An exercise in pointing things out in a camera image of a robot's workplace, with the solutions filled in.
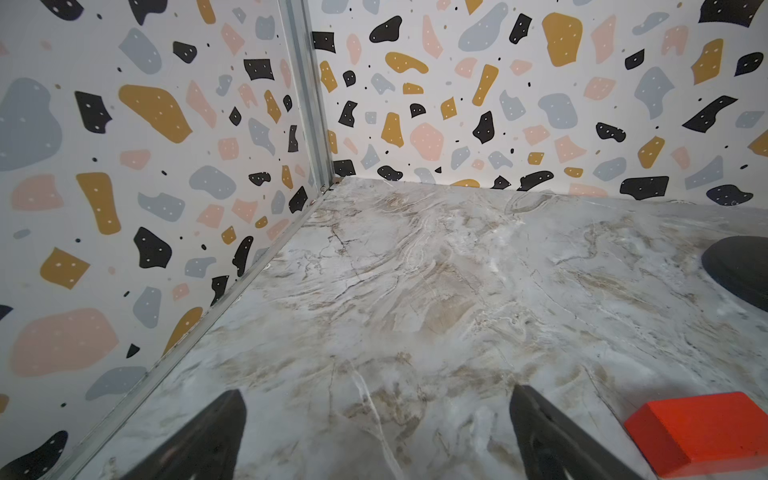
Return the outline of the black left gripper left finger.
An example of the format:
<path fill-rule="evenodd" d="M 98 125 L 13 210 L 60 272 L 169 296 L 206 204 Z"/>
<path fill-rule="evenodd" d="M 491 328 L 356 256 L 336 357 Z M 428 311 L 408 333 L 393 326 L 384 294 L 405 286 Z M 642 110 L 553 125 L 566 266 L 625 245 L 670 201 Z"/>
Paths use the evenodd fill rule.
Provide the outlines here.
<path fill-rule="evenodd" d="M 232 479 L 247 408 L 241 392 L 218 396 L 160 447 L 134 466 L 126 479 Z"/>

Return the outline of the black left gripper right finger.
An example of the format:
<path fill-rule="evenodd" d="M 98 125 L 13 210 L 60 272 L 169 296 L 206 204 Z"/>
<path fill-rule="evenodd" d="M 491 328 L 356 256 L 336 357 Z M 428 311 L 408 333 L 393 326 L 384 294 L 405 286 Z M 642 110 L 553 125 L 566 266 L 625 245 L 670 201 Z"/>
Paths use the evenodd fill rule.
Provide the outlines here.
<path fill-rule="evenodd" d="M 529 479 L 640 479 L 529 385 L 514 387 L 509 414 Z"/>

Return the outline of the red rectangular wood block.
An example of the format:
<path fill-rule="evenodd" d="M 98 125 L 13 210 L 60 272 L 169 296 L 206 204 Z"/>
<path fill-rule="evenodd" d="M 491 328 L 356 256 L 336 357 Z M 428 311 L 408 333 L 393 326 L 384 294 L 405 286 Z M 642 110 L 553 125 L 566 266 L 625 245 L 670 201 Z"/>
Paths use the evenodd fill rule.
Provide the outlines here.
<path fill-rule="evenodd" d="M 767 413 L 743 392 L 648 402 L 624 427 L 661 478 L 767 465 Z"/>

